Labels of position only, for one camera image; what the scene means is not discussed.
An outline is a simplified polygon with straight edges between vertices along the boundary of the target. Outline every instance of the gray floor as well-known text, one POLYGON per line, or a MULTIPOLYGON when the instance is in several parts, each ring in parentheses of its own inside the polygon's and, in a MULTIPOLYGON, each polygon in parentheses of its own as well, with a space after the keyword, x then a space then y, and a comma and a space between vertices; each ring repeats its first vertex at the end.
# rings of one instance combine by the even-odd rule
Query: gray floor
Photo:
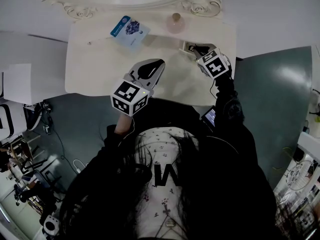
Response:
MULTIPOLYGON (((238 91, 245 125, 252 132, 258 162, 272 187, 275 187, 290 159, 283 147, 295 149, 303 128, 310 98, 312 77, 309 47, 263 54, 237 63, 235 88, 238 91)), ((111 107, 110 97, 88 97, 67 94, 49 99, 53 106, 54 129, 62 139, 65 156, 70 163, 79 159, 88 163, 103 146, 106 127, 115 124, 118 113, 111 107)), ((39 145, 46 155, 62 155, 62 146, 55 133, 46 135, 42 123, 35 130, 42 135, 39 145)), ((61 175, 67 188, 75 173, 66 160, 60 160, 52 171, 61 175)))

